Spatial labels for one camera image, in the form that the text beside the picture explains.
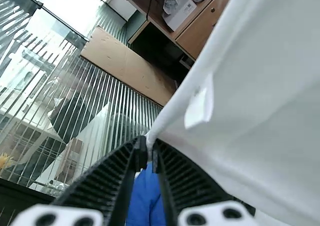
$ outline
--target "screw hole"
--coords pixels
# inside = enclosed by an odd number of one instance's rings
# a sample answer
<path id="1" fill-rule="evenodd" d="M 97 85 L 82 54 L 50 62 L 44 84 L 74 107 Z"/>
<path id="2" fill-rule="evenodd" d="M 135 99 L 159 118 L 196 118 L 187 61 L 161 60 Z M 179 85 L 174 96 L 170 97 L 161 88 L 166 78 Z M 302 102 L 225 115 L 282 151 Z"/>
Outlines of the screw hole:
<path id="1" fill-rule="evenodd" d="M 41 217 L 39 217 L 36 220 L 35 225 L 36 226 L 49 226 L 49 225 L 53 224 L 55 219 L 56 219 L 56 216 L 54 214 L 47 213 L 47 214 L 44 214 Z"/>
<path id="2" fill-rule="evenodd" d="M 223 215 L 225 218 L 241 218 L 242 215 L 238 210 L 235 210 L 233 208 L 227 208 L 223 211 Z"/>
<path id="3" fill-rule="evenodd" d="M 92 218 L 82 217 L 75 222 L 74 226 L 93 226 L 93 224 L 94 221 Z"/>
<path id="4" fill-rule="evenodd" d="M 198 213 L 193 213 L 188 216 L 186 222 L 188 225 L 204 225 L 206 224 L 206 219 Z"/>

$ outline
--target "white fabric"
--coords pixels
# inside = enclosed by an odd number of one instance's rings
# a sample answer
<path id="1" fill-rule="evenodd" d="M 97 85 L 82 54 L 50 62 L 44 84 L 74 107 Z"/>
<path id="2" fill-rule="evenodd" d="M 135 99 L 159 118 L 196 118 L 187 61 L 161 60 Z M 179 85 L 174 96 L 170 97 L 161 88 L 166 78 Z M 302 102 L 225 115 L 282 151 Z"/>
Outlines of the white fabric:
<path id="1" fill-rule="evenodd" d="M 319 225 L 319 8 L 320 0 L 231 0 L 148 146 L 166 141 L 277 220 Z M 189 101 L 210 73 L 213 115 L 186 130 Z"/>

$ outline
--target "yellow plant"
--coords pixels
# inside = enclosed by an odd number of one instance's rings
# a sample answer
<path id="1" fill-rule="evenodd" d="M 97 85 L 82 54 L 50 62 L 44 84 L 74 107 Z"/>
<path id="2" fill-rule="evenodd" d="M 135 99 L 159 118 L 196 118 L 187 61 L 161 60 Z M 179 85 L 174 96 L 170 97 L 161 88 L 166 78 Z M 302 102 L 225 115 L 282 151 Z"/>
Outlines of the yellow plant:
<path id="1" fill-rule="evenodd" d="M 0 155 L 0 169 L 4 168 L 4 167 L 9 167 L 12 165 L 13 163 L 13 159 L 14 157 L 10 157 L 8 154 L 6 154 L 5 152 L 2 153 Z"/>

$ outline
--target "blue fabric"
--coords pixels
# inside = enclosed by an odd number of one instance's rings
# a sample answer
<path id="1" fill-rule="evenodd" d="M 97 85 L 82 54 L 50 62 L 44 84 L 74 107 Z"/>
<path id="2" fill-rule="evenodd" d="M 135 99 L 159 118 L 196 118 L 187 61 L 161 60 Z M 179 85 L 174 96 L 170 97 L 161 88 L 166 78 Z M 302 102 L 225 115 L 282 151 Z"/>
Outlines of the blue fabric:
<path id="1" fill-rule="evenodd" d="M 134 181 L 126 226 L 165 226 L 164 205 L 158 176 L 148 163 Z"/>

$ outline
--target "cabinet drawer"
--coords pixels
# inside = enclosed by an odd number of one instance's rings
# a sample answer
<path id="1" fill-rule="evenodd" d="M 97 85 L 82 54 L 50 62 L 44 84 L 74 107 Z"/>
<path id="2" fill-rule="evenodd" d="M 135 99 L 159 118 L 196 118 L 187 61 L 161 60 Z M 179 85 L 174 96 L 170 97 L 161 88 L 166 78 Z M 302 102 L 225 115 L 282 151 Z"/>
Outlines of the cabinet drawer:
<path id="1" fill-rule="evenodd" d="M 228 1 L 212 0 L 176 40 L 193 58 L 200 54 Z"/>

